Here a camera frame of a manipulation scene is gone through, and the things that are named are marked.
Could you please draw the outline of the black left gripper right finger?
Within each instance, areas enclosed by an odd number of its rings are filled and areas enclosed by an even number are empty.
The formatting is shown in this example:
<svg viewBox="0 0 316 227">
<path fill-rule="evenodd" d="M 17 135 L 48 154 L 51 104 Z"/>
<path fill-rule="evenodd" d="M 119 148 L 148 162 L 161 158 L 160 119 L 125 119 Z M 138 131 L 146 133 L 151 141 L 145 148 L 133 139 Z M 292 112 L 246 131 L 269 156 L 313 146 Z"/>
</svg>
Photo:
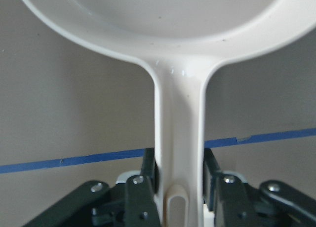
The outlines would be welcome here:
<svg viewBox="0 0 316 227">
<path fill-rule="evenodd" d="M 316 201 L 278 180 L 251 186 L 224 172 L 211 149 L 204 150 L 203 200 L 216 227 L 314 227 Z"/>
</svg>

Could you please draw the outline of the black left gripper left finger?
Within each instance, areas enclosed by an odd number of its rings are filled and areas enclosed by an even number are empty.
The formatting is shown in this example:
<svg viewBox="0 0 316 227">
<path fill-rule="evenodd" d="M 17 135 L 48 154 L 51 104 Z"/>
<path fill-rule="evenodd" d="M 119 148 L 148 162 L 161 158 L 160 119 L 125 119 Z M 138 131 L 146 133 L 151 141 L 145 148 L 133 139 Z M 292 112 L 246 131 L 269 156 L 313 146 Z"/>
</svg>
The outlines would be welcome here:
<svg viewBox="0 0 316 227">
<path fill-rule="evenodd" d="M 113 187 L 83 183 L 35 218 L 27 227 L 159 227 L 154 195 L 158 191 L 155 150 L 146 148 L 140 174 Z"/>
</svg>

